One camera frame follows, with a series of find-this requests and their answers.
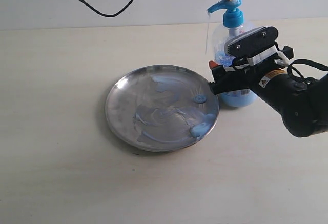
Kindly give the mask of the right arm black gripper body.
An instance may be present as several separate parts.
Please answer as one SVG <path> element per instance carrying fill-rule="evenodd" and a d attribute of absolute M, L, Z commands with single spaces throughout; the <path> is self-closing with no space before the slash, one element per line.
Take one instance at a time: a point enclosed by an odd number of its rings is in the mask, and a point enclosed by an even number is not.
<path fill-rule="evenodd" d="M 213 94 L 250 89 L 259 97 L 287 96 L 287 74 L 277 64 L 257 64 L 227 71 L 222 65 L 213 67 Z"/>

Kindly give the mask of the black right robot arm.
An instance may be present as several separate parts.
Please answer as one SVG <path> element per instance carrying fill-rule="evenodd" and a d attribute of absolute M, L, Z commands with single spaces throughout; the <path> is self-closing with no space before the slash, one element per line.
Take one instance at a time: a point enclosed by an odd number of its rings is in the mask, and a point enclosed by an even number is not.
<path fill-rule="evenodd" d="M 286 129 L 295 137 L 309 137 L 327 132 L 327 76 L 317 80 L 292 75 L 293 65 L 284 71 L 272 60 L 255 66 L 226 71 L 209 62 L 214 81 L 213 94 L 250 89 L 277 111 Z"/>

